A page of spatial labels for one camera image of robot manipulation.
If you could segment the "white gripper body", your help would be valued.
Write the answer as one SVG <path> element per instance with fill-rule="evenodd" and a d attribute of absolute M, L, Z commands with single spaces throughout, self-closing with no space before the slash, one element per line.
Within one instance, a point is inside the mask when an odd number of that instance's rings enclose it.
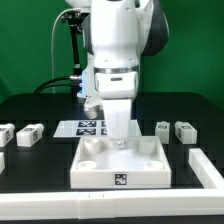
<path fill-rule="evenodd" d="M 97 73 L 96 87 L 109 138 L 125 140 L 129 134 L 132 101 L 137 95 L 138 73 Z"/>

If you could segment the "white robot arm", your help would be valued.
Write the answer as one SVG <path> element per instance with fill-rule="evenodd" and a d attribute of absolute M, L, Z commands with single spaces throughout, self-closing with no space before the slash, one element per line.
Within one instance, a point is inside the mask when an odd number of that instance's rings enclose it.
<path fill-rule="evenodd" d="M 158 54 L 169 27 L 160 0 L 65 0 L 85 17 L 81 23 L 88 64 L 78 94 L 86 115 L 104 113 L 109 139 L 122 148 L 128 141 L 140 58 Z"/>

